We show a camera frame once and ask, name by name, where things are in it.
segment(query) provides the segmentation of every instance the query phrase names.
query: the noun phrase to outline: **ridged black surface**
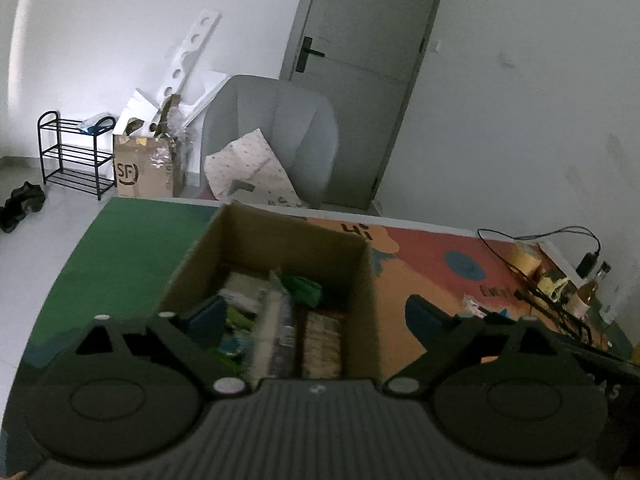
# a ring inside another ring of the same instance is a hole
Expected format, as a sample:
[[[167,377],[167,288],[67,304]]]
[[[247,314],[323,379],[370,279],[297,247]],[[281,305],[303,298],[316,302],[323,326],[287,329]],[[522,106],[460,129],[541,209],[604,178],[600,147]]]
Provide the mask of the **ridged black surface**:
[[[28,478],[602,480],[604,477],[586,460],[527,469],[475,458],[441,436],[416,402],[389,399],[369,381],[265,381],[252,396],[216,403],[187,440],[155,459],[111,470],[84,470],[50,460]]]

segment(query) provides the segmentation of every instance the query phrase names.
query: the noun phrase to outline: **cardboard box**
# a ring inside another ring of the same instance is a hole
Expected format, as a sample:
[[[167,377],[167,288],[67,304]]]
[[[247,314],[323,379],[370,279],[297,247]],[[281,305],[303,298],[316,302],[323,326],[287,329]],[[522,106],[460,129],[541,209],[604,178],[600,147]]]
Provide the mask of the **cardboard box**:
[[[113,164],[118,194],[170,198],[180,195],[184,171],[174,139],[113,136]]]
[[[274,269],[320,283],[345,307],[343,377],[382,380],[370,248],[355,234],[225,205],[174,274],[159,311],[188,311],[215,293],[230,270],[266,278]]]

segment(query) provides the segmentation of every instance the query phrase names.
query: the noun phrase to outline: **black plug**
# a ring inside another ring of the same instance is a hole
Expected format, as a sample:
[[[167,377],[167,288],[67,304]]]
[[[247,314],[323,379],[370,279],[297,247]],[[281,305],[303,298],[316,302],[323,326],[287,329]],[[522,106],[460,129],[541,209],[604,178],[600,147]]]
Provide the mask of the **black plug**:
[[[580,265],[575,268],[575,272],[578,273],[578,276],[586,278],[593,270],[593,267],[596,266],[599,256],[600,254],[598,251],[595,253],[586,253],[580,262]]]

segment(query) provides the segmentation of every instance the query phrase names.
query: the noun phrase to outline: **door frame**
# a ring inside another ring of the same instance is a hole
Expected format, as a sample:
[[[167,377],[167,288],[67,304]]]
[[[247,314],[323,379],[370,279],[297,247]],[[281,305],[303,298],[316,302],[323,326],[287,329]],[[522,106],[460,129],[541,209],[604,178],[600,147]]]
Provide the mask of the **door frame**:
[[[300,48],[302,47],[302,39],[303,33],[305,30],[306,20],[309,16],[309,10],[311,8],[311,3],[313,0],[300,0],[298,4],[298,10],[296,11],[296,15],[293,19],[293,24],[291,26],[291,33],[289,35],[289,41],[287,42],[287,47],[285,49],[284,58],[282,60],[282,68],[280,69],[280,79],[291,80],[293,77],[293,73],[295,70],[296,62],[298,60],[298,53],[300,52]],[[371,188],[371,193],[369,196],[369,205],[372,200],[375,198],[376,193],[378,192],[378,188],[380,187],[380,183],[382,181],[382,176],[385,174],[386,165],[389,162],[389,158],[391,157],[391,152],[393,151],[394,145],[396,143],[396,139],[398,138],[398,133],[400,132],[400,127],[402,126],[402,120],[404,120],[404,113],[406,112],[406,108],[409,105],[409,100],[411,99],[412,92],[414,91],[415,82],[418,79],[418,74],[420,72],[420,67],[422,66],[422,62],[424,60],[424,56],[427,53],[427,48],[430,42],[431,31],[433,30],[433,23],[436,19],[436,14],[438,12],[438,7],[440,6],[440,0],[433,0],[433,6],[431,7],[431,12],[429,14],[429,19],[427,20],[427,26],[423,35],[423,43],[422,49],[418,53],[418,56],[415,59],[414,68],[407,83],[406,92],[404,93],[404,98],[402,99],[402,104],[400,106],[400,111],[398,113],[398,118],[396,119],[396,123],[391,132],[391,137],[389,138],[388,145],[386,146],[385,155],[380,162],[380,168],[378,169],[378,173],[376,175],[376,179],[374,181],[374,185]]]

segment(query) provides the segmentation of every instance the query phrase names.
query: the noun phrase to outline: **bottle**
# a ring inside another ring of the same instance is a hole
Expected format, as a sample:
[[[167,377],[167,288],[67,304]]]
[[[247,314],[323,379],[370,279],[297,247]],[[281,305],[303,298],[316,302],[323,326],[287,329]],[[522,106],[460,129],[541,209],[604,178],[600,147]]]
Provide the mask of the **bottle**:
[[[578,289],[578,292],[576,292],[576,294],[581,300],[584,301],[585,304],[590,304],[591,300],[596,297],[596,293],[598,291],[600,283],[602,283],[602,280],[606,277],[610,270],[611,266],[607,262],[603,262],[595,277],[590,282],[585,283]]]

